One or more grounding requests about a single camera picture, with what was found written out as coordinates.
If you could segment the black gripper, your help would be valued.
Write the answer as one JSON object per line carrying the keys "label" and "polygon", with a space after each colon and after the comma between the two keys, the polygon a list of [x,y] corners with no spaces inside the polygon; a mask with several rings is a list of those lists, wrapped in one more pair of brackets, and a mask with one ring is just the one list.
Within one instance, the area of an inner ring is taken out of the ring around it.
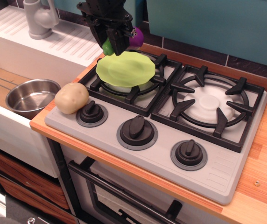
{"label": "black gripper", "polygon": [[87,0],[77,4],[99,46],[103,48],[108,37],[117,56],[129,47],[134,29],[133,17],[124,9],[124,4],[124,0]]}

